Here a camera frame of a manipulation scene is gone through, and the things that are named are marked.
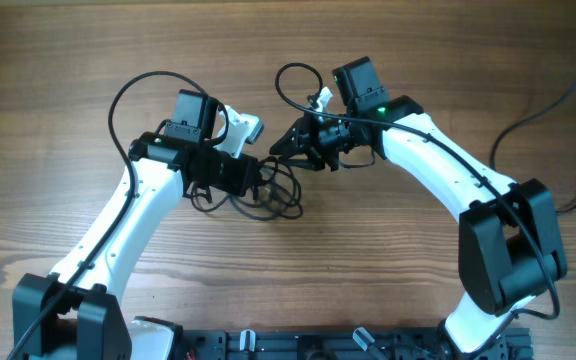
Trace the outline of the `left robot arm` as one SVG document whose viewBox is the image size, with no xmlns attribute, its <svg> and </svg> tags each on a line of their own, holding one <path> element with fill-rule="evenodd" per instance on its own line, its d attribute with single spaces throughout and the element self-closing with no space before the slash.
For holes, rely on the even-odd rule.
<svg viewBox="0 0 576 360">
<path fill-rule="evenodd" d="M 180 91 L 172 119 L 133 142 L 120 184 L 77 245 L 47 275 L 26 274 L 15 287 L 11 358 L 174 358 L 182 327 L 147 317 L 125 321 L 127 282 L 190 186 L 246 193 L 257 161 L 242 149 L 262 130 L 254 115 Z"/>
</svg>

